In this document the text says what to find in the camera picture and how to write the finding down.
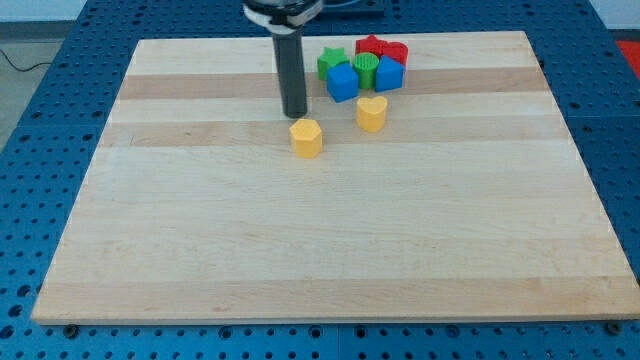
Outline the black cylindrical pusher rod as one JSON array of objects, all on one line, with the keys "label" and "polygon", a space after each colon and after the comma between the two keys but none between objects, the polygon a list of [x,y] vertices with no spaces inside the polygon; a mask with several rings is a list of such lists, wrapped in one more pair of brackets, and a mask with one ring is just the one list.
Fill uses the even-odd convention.
[{"label": "black cylindrical pusher rod", "polygon": [[278,25],[272,40],[283,113],[289,118],[303,117],[307,93],[301,29]]}]

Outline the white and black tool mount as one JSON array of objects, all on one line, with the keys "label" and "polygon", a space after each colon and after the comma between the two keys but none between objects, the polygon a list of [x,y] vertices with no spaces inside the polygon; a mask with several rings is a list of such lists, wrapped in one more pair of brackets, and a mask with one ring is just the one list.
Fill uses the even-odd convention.
[{"label": "white and black tool mount", "polygon": [[322,0],[243,0],[245,16],[272,34],[289,35],[314,19]]}]

